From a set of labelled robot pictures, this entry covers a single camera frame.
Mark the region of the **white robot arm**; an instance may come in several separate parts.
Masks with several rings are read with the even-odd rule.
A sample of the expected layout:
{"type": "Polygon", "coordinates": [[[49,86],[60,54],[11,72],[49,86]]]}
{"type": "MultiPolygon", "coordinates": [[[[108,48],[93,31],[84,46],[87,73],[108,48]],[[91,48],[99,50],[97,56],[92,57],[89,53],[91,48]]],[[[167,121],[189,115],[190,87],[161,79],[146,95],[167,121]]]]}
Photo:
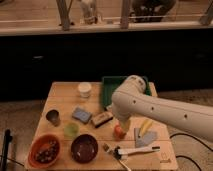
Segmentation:
{"type": "Polygon", "coordinates": [[[146,81],[137,75],[115,89],[112,113],[120,122],[140,114],[213,142],[213,107],[149,96],[145,89],[146,81]]]}

